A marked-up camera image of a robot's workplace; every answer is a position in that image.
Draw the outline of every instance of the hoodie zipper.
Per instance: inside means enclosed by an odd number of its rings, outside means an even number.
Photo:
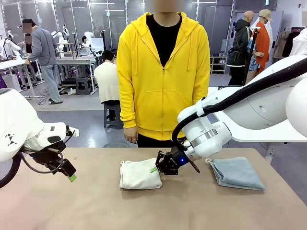
[[[163,139],[163,121],[164,121],[164,82],[165,82],[165,66],[162,67],[163,71],[163,84],[162,84],[162,123],[161,123],[161,131],[162,131],[162,139]]]

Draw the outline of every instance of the man in gray sweater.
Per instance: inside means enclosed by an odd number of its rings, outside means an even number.
[[[57,43],[49,31],[38,27],[32,19],[23,20],[23,32],[31,33],[32,38],[32,54],[25,63],[29,65],[30,61],[34,62],[38,59],[50,94],[49,104],[63,103],[58,91],[58,67],[54,51],[57,47]]]

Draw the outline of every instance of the black jacket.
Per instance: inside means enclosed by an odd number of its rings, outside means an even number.
[[[239,19],[236,23],[236,35],[234,45],[229,54],[227,64],[230,66],[244,66],[248,57],[247,46],[251,36],[250,24]]]

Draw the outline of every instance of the beige hat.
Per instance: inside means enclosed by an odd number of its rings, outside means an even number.
[[[259,12],[259,17],[263,17],[266,18],[268,21],[273,22],[272,18],[271,18],[271,11],[270,10],[261,10]]]

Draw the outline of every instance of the brown table surface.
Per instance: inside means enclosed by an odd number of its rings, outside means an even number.
[[[179,176],[161,176],[160,189],[119,188],[121,160],[142,161],[155,158],[157,152],[158,149],[67,148],[64,156],[77,169],[73,183],[61,173],[35,173],[22,162],[16,177],[0,189],[0,229],[307,229],[307,207],[254,149],[228,148],[214,157],[248,158],[265,192],[218,186],[204,160],[196,162],[200,174],[185,165],[179,169]]]

